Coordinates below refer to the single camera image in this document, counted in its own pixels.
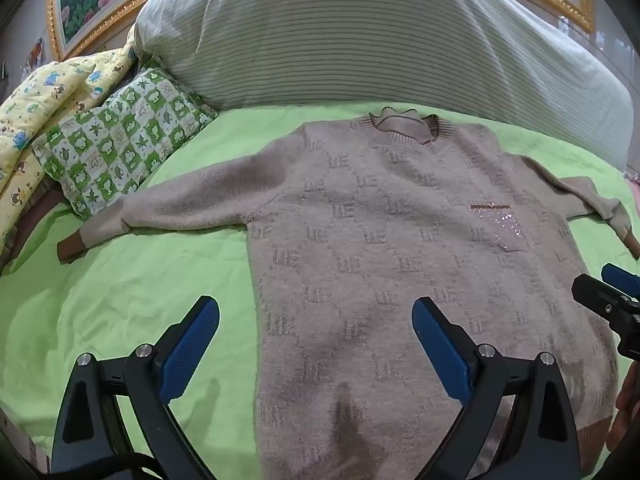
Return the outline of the person's right hand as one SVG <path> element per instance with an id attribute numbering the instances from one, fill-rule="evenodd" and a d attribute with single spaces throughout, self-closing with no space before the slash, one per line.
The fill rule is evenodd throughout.
<path id="1" fill-rule="evenodd" d="M 617 395 L 615 407 L 617 410 L 614 422 L 606 436 L 606 447 L 613 452 L 627 433 L 631 422 L 637 417 L 639 403 L 634 402 L 634 384 L 638 376 L 638 362 L 633 362 Z"/>

